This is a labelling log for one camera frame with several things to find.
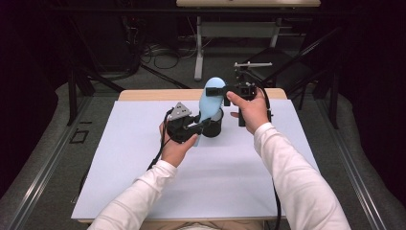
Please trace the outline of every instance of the white paper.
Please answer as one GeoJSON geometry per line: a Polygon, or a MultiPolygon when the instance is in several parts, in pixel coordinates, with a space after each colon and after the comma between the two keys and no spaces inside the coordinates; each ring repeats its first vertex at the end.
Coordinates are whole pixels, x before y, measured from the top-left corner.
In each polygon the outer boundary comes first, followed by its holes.
{"type": "MultiPolygon", "coordinates": [[[[271,100],[273,125],[317,168],[289,100],[271,100]]],[[[115,102],[72,219],[94,219],[142,175],[160,147],[159,125],[178,101],[115,102]]],[[[182,102],[198,114],[198,101],[182,102]]],[[[248,219],[277,215],[272,179],[254,150],[254,137],[223,106],[221,133],[201,136],[147,219],[248,219]]]]}

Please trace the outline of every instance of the black cable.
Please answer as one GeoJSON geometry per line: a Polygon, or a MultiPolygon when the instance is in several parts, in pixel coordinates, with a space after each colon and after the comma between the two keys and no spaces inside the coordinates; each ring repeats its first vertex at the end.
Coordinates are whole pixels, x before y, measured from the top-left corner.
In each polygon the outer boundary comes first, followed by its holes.
{"type": "Polygon", "coordinates": [[[165,118],[164,118],[164,128],[162,129],[162,134],[161,134],[161,147],[159,148],[158,153],[156,154],[155,158],[151,161],[151,163],[149,164],[147,171],[152,169],[152,166],[154,166],[156,164],[156,162],[158,162],[159,157],[161,157],[161,153],[162,150],[164,149],[164,146],[170,141],[170,138],[167,140],[167,142],[165,142],[165,134],[167,133],[167,118],[170,115],[170,113],[172,112],[173,108],[170,109],[166,114],[165,114],[165,118]]]}
{"type": "Polygon", "coordinates": [[[157,77],[159,77],[159,78],[161,78],[161,79],[163,79],[165,81],[169,81],[169,82],[175,84],[176,86],[179,86],[179,87],[184,88],[184,89],[190,89],[190,87],[188,87],[187,85],[185,85],[185,84],[183,84],[183,83],[181,83],[181,82],[179,82],[177,80],[173,80],[170,77],[168,77],[166,75],[163,75],[163,74],[159,73],[158,71],[147,67],[144,64],[141,64],[141,68],[147,70],[149,73],[151,73],[151,74],[153,74],[153,75],[155,75],[155,76],[157,76],[157,77]]]}
{"type": "Polygon", "coordinates": [[[277,201],[277,208],[278,208],[278,216],[277,216],[277,223],[275,224],[275,230],[278,230],[281,225],[282,209],[281,209],[281,201],[279,200],[277,190],[275,189],[275,184],[274,184],[274,193],[275,193],[275,199],[277,201]]]}

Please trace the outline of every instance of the black metal bar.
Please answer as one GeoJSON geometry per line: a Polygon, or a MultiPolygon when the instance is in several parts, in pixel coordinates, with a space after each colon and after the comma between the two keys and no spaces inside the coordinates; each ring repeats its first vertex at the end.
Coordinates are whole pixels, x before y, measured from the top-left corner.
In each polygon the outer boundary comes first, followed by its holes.
{"type": "Polygon", "coordinates": [[[47,13],[54,14],[111,14],[111,15],[174,15],[174,16],[225,16],[225,15],[244,15],[244,16],[269,16],[274,17],[328,17],[345,18],[356,16],[353,11],[320,11],[318,8],[297,8],[297,9],[278,9],[278,8],[173,8],[173,9],[100,9],[100,8],[46,8],[47,13]]]}

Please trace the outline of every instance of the white long-sleeve shirt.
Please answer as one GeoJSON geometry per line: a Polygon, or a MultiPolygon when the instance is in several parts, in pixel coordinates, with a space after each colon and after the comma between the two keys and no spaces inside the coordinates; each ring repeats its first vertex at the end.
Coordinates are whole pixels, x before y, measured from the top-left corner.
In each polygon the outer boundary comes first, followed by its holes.
{"type": "MultiPolygon", "coordinates": [[[[350,229],[334,192],[284,135],[267,123],[256,130],[254,145],[273,176],[291,229],[350,229]]],[[[171,164],[158,161],[111,201],[89,229],[139,229],[176,172],[171,164]]]]}

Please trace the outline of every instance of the person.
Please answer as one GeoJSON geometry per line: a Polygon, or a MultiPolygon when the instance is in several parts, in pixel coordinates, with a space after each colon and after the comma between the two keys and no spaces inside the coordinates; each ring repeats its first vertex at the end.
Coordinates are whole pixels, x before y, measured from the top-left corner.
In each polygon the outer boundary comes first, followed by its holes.
{"type": "MultiPolygon", "coordinates": [[[[255,150],[272,175],[291,229],[350,229],[343,209],[327,182],[268,121],[265,99],[261,91],[258,90],[257,96],[250,102],[233,92],[227,92],[227,98],[240,108],[247,130],[254,135],[255,150]]],[[[238,117],[236,112],[232,112],[231,115],[238,117]]],[[[169,140],[157,164],[111,201],[95,218],[89,229],[152,229],[147,222],[143,225],[143,221],[161,191],[175,177],[176,168],[196,138],[197,136],[193,135],[183,144],[169,140]]],[[[230,221],[220,223],[221,226],[215,222],[199,222],[185,223],[176,227],[237,229],[236,224],[242,225],[242,229],[262,229],[255,223],[230,223],[230,221]]]]}

